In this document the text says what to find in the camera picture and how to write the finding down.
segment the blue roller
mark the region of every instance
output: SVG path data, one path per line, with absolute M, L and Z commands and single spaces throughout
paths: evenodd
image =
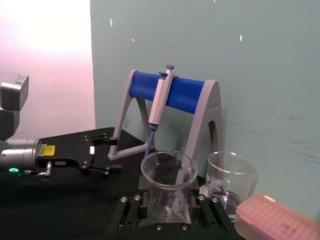
M 133 97 L 153 101 L 160 77 L 158 74 L 135 72 L 129 94 Z M 204 81 L 175 77 L 166 105 L 187 113 L 195 114 L 204 84 Z

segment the metal cylinder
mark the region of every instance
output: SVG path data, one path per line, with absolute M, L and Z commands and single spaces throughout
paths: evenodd
M 35 170 L 40 145 L 39 139 L 8 139 L 1 142 L 0 170 Z

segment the green indicator light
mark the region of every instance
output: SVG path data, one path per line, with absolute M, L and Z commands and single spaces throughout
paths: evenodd
M 9 169 L 9 172 L 17 173 L 17 172 L 19 172 L 19 169 L 17 169 L 17 168 L 10 168 L 10 169 Z

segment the gray stand frame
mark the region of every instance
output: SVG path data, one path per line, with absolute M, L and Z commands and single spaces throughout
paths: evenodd
M 121 129 L 128 111 L 129 105 L 133 98 L 136 98 L 138 103 L 142 124 L 145 134 L 145 143 L 139 146 L 127 148 L 124 150 L 117 150 L 118 146 L 111 146 L 108 157 L 110 160 L 116 160 L 131 156 L 134 154 L 146 151 L 147 143 L 150 135 L 150 128 L 148 123 L 148 113 L 146 101 L 139 97 L 129 95 L 132 78 L 136 70 L 131 70 L 128 76 L 128 81 L 125 86 L 125 93 L 122 102 L 121 112 L 117 125 L 115 126 L 113 137 L 120 141 Z M 205 131 L 209 129 L 211 150 L 217 152 L 221 147 L 222 138 L 222 116 L 221 116 L 221 98 L 219 83 L 215 80 L 206 80 L 204 82 L 190 129 L 188 141 L 185 147 L 185 154 L 195 159 L 197 150 L 200 146 L 201 140 Z

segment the beaker rim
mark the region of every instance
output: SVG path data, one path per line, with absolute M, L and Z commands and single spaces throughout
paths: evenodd
M 192 176 L 188 181 L 186 181 L 186 182 L 184 182 L 184 183 L 181 183 L 181 184 L 176 184 L 176 185 L 163 184 L 163 183 L 160 183 L 160 182 L 158 182 L 158 181 L 153 180 L 153 179 L 152 179 L 151 177 L 149 177 L 148 174 L 145 172 L 143 165 L 144 165 L 144 163 L 146 162 L 146 160 L 147 160 L 148 158 L 150 158 L 150 157 L 152 157 L 152 156 L 154 156 L 154 155 L 156 155 L 156 154 L 162 154 L 162 153 L 175 153 L 175 154 L 184 155 L 184 156 L 185 156 L 186 158 L 188 158 L 188 159 L 190 160 L 190 162 L 193 163 L 193 165 L 194 165 L 194 174 L 193 174 L 193 176 Z M 147 155 L 146 157 L 144 157 L 144 159 L 143 159 L 142 162 L 141 162 L 141 166 L 140 166 L 140 167 L 141 167 L 141 172 L 142 172 L 143 176 L 144 176 L 150 183 L 157 185 L 158 188 L 166 189 L 166 190 L 174 190 L 174 189 L 184 188 L 184 187 L 192 184 L 192 183 L 196 180 L 196 178 L 197 178 L 197 176 L 198 176 L 198 167 L 197 167 L 196 162 L 195 162 L 192 158 L 190 158 L 190 157 L 188 157 L 186 154 L 184 154 L 183 152 L 175 151 L 175 150 L 155 151 L 155 152 Z
M 235 171 L 228 171 L 228 170 L 225 170 L 225 169 L 223 169 L 223 168 L 221 168 L 221 167 L 218 167 L 217 165 L 215 165 L 214 163 L 212 163 L 212 160 L 210 159 L 211 156 L 215 156 L 215 155 L 218 155 L 218 154 L 228 154 L 228 155 L 232 155 L 232 156 L 236 157 L 237 159 L 241 159 L 242 161 L 245 161 L 246 163 L 248 163 L 248 164 L 251 166 L 252 170 L 250 170 L 250 171 L 245 171 L 245 172 L 235 172 Z M 208 163 L 209 163 L 212 167 L 214 167 L 214 168 L 216 168 L 216 169 L 218 169 L 218 170 L 220 170 L 220 171 L 222 171 L 222 172 L 224 172 L 224 173 L 227 173 L 227 174 L 246 175 L 246 174 L 252 174 L 252 173 L 256 170 L 256 167 L 255 167 L 251 162 L 245 160 L 245 158 L 242 157 L 241 155 L 235 154 L 234 152 L 231 152 L 231 151 L 215 151 L 215 152 L 210 152 L 210 153 L 208 154 L 207 160 L 208 160 Z

